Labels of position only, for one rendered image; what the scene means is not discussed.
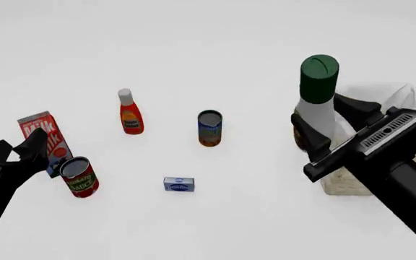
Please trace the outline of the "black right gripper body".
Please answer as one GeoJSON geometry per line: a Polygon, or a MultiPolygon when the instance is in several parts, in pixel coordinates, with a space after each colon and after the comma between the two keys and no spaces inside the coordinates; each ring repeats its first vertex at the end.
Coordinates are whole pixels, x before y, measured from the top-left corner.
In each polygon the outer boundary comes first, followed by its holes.
{"type": "Polygon", "coordinates": [[[374,175],[416,153],[416,110],[392,107],[377,122],[358,131],[323,158],[305,165],[312,182],[346,168],[354,177],[374,175]]]}

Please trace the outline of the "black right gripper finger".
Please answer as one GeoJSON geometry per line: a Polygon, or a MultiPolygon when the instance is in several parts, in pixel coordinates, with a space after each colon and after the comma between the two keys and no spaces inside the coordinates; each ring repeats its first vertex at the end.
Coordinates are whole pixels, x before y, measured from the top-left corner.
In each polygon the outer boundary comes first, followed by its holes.
{"type": "Polygon", "coordinates": [[[381,104],[334,95],[334,109],[355,131],[373,125],[382,118],[381,104]]]}
{"type": "Polygon", "coordinates": [[[293,135],[298,148],[307,153],[310,162],[318,162],[330,153],[331,140],[306,123],[298,113],[291,115],[293,135]]]}

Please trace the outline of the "green-capped salad dressing bottle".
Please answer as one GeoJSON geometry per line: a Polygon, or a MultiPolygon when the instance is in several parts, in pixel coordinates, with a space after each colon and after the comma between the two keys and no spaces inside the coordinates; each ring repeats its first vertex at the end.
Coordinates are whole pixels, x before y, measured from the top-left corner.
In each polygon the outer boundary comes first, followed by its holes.
{"type": "Polygon", "coordinates": [[[300,99],[294,112],[326,138],[335,132],[334,95],[339,63],[331,56],[317,54],[300,65],[300,99]]]}

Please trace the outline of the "woven basket with white liner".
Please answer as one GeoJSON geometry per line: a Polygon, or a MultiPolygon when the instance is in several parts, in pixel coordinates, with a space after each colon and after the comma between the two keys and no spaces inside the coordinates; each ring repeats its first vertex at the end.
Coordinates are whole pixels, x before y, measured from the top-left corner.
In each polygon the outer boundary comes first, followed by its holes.
{"type": "MultiPolygon", "coordinates": [[[[409,83],[382,82],[348,84],[337,88],[336,93],[356,100],[381,104],[381,111],[388,108],[416,110],[416,87],[409,83]]],[[[346,168],[340,168],[320,180],[324,192],[337,196],[370,196],[372,193],[346,168]]]]}

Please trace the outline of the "red and white milk carton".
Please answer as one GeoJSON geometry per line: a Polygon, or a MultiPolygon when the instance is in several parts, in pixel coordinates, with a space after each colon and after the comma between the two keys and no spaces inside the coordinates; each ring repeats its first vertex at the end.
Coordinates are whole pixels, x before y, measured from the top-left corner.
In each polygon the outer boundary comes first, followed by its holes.
{"type": "Polygon", "coordinates": [[[45,111],[18,119],[17,123],[25,138],[36,129],[44,130],[47,135],[47,156],[49,165],[46,172],[51,178],[60,176],[60,167],[73,158],[66,140],[50,112],[45,111]]]}

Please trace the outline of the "red tomato sauce can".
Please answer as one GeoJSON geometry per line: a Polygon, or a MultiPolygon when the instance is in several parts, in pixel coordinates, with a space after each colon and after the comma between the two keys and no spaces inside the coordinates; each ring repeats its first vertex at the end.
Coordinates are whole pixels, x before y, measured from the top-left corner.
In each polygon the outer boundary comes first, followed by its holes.
{"type": "Polygon", "coordinates": [[[59,172],[71,193],[77,198],[91,196],[99,188],[99,180],[86,157],[67,160],[59,172]]]}

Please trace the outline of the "blue and orange food can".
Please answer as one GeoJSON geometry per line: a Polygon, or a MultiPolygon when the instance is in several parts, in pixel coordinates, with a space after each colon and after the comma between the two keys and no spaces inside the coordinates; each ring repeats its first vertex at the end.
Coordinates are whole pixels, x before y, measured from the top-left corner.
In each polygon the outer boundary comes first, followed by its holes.
{"type": "Polygon", "coordinates": [[[205,147],[216,147],[222,140],[222,114],[204,110],[197,116],[198,138],[205,147]]]}

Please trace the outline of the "red ketchup bottle white cap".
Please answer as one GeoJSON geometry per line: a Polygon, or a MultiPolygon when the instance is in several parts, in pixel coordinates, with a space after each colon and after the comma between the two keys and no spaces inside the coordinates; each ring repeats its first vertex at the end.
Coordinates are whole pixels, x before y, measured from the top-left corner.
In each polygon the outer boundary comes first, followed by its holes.
{"type": "Polygon", "coordinates": [[[137,135],[144,131],[144,121],[141,112],[134,102],[131,90],[123,88],[118,91],[120,100],[120,119],[126,134],[137,135]]]}

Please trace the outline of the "small blue and white box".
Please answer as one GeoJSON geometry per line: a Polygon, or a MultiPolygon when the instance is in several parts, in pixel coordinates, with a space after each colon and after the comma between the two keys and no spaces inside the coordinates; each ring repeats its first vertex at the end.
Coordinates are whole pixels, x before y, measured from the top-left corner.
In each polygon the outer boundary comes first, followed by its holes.
{"type": "Polygon", "coordinates": [[[182,177],[164,177],[164,188],[166,191],[194,192],[195,179],[182,177]]]}

